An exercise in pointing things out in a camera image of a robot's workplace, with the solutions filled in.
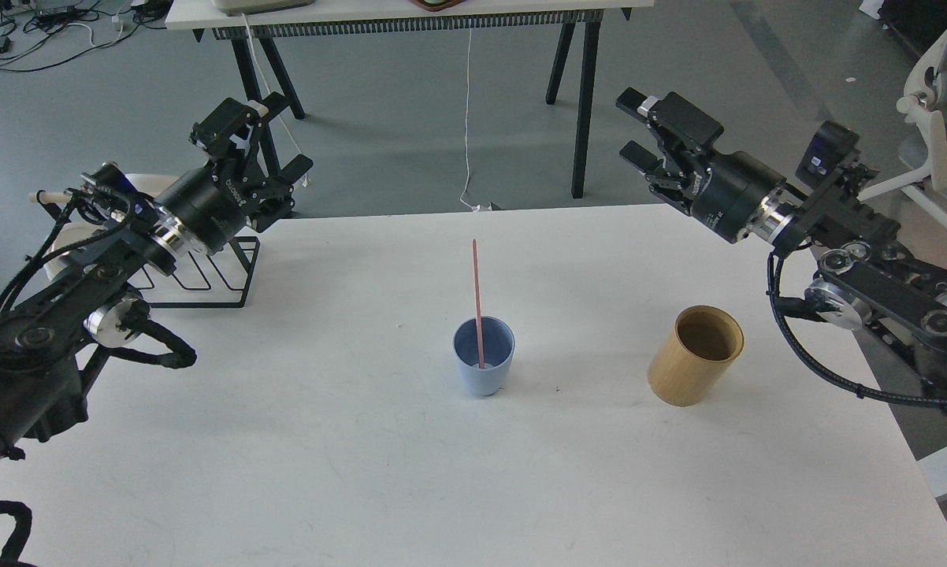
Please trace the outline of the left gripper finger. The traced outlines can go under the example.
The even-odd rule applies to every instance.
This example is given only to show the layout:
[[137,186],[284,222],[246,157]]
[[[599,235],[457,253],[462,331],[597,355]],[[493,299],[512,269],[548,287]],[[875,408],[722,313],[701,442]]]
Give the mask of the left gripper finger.
[[193,124],[190,143],[211,161],[256,158],[262,129],[288,107],[288,100],[276,92],[261,102],[226,98],[206,119]]
[[276,183],[283,184],[283,186],[290,187],[290,189],[293,189],[293,187],[307,187],[309,183],[308,173],[312,168],[311,158],[298,154],[273,175],[273,180]]

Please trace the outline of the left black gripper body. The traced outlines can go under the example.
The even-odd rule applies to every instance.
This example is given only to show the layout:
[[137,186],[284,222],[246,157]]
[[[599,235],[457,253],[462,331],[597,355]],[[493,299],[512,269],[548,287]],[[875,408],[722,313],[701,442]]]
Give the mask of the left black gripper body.
[[286,218],[293,191],[265,175],[257,157],[207,158],[155,199],[155,241],[174,256],[216,254],[243,228],[262,233]]

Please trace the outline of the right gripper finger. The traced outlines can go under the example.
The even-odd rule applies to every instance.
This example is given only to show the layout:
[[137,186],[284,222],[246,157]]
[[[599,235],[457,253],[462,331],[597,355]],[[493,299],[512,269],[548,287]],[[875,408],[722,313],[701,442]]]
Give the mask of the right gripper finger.
[[626,143],[620,150],[620,157],[643,176],[664,177],[666,175],[663,158],[657,157],[636,141]]
[[723,133],[721,123],[676,92],[660,99],[627,87],[615,99],[615,107],[687,150],[708,150]]

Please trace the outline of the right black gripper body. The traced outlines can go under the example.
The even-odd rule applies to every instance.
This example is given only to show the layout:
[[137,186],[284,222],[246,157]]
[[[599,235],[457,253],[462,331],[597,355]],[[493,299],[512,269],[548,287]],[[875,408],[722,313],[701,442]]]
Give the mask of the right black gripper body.
[[655,196],[736,243],[750,234],[773,242],[789,224],[782,197],[784,176],[743,151],[722,154],[714,148],[723,133],[711,118],[651,118],[661,161],[648,173]]

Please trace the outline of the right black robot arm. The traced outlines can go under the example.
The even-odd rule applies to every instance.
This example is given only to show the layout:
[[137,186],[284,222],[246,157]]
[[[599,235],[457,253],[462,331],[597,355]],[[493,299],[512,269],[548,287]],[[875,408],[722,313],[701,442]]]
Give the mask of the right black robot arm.
[[[620,152],[654,196],[727,242],[754,235],[771,245],[771,312],[814,374],[859,398],[947,415],[947,269],[920,261],[899,241],[898,222],[860,201],[876,172],[860,161],[855,132],[831,120],[817,128],[797,170],[808,191],[799,191],[747,152],[717,151],[721,123],[678,93],[627,87],[615,105],[657,143],[657,154],[635,141]],[[795,337],[791,318],[868,331],[914,372],[919,395],[873,390],[827,369]]]

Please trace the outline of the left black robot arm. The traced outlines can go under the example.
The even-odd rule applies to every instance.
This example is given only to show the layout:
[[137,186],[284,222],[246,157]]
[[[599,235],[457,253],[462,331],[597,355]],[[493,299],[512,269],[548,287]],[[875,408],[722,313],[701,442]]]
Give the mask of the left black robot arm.
[[287,107],[276,92],[222,101],[192,127],[206,164],[158,196],[110,163],[66,191],[54,229],[0,295],[0,462],[24,458],[20,440],[46,442],[85,422],[88,392],[111,358],[164,369],[195,362],[191,346],[150,318],[136,273],[171,276],[183,258],[231,248],[244,270],[231,306],[243,306],[260,241],[242,229],[262,232],[288,215],[313,165],[296,155],[262,171],[262,137]]

